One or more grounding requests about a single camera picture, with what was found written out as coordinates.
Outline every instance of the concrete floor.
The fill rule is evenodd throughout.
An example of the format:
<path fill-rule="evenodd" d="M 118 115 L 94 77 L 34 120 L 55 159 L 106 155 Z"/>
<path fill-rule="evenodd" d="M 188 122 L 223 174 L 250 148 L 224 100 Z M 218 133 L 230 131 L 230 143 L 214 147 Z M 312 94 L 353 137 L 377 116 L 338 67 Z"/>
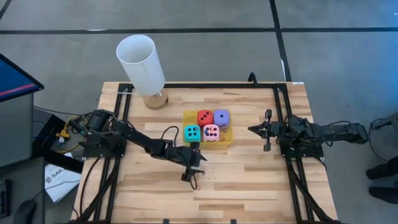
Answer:
<path fill-rule="evenodd" d="M 0 0 L 0 7 L 6 0 Z M 282 28 L 398 27 L 394 0 L 276 0 Z M 273 27 L 266 0 L 12 0 L 0 30 Z M 0 35 L 0 52 L 36 77 L 45 90 L 35 105 L 84 113 L 96 108 L 105 81 L 128 81 L 115 56 L 129 34 Z M 283 81 L 275 34 L 149 34 L 167 81 Z M 283 33 L 292 80 L 305 82 L 315 121 L 363 123 L 398 111 L 397 32 Z M 398 155 L 395 133 L 373 135 L 383 158 Z M 324 147 L 338 216 L 346 223 L 396 223 L 397 205 L 368 195 L 364 172 L 380 163 L 369 145 Z M 54 205 L 46 223 L 65 222 L 76 192 Z"/>

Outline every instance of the white cylinder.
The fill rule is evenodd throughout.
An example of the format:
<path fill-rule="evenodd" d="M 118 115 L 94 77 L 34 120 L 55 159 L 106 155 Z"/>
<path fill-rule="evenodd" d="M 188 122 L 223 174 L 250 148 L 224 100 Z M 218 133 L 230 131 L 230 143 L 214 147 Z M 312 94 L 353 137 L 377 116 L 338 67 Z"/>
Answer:
<path fill-rule="evenodd" d="M 139 94 L 155 95 L 163 89 L 164 74 L 151 38 L 126 37 L 116 48 L 116 55 Z"/>

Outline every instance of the wooden table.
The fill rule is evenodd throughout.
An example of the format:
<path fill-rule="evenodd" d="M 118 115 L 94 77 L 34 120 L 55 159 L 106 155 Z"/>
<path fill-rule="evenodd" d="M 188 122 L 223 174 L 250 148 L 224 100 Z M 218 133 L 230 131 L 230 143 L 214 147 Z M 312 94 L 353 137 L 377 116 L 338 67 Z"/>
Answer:
<path fill-rule="evenodd" d="M 118 82 L 104 83 L 105 93 L 98 108 L 113 111 L 118 85 Z M 304 85 L 288 83 L 287 86 L 293 114 L 312 121 Z M 208 162 L 202 162 L 206 174 L 197 175 L 200 190 L 196 191 L 180 180 L 184 167 L 153 159 L 142 148 L 129 143 L 121 161 L 112 223 L 161 223 L 164 218 L 171 223 L 229 223 L 231 219 L 237 219 L 238 223 L 295 223 L 286 164 L 279 146 L 272 139 L 271 151 L 264 152 L 264 140 L 248 131 L 248 126 L 263 122 L 266 109 L 275 111 L 272 119 L 277 120 L 273 91 L 266 88 L 168 88 L 167 91 L 169 103 L 158 111 L 146 108 L 139 95 L 132 96 L 128 119 L 139 131 L 160 138 L 167 127 L 176 125 L 180 128 L 179 145 L 183 110 L 229 109 L 234 143 L 201 147 Z M 165 138 L 172 139 L 174 134 L 170 130 Z M 85 162 L 82 182 L 94 160 Z M 98 191 L 103 160 L 97 163 L 88 180 L 84 208 Z M 310 193 L 326 214 L 337 218 L 325 168 L 312 158 L 304 158 L 303 163 Z M 300 193 L 299 197 L 306 218 Z M 108 196 L 104 198 L 103 208 Z"/>

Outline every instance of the person's foot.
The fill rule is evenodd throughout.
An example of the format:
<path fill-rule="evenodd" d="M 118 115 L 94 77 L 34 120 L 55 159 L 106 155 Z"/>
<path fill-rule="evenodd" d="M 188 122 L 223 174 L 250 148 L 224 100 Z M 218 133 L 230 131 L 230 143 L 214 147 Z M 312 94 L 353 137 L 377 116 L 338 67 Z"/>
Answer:
<path fill-rule="evenodd" d="M 380 164 L 372 169 L 368 169 L 366 175 L 369 179 L 374 180 L 382 177 L 390 177 L 394 173 L 388 172 L 387 164 Z"/>
<path fill-rule="evenodd" d="M 398 189 L 390 187 L 370 187 L 369 194 L 385 202 L 398 205 Z"/>

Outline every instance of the cyan dice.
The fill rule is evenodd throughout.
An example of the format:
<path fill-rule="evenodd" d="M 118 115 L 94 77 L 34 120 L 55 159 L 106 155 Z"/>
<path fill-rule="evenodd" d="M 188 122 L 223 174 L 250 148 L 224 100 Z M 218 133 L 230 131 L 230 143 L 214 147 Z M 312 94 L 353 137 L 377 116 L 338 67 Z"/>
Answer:
<path fill-rule="evenodd" d="M 229 111 L 228 110 L 214 110 L 214 124 L 220 129 L 228 129 L 229 126 Z"/>
<path fill-rule="evenodd" d="M 184 128 L 185 142 L 200 142 L 200 127 L 198 125 L 187 125 Z"/>

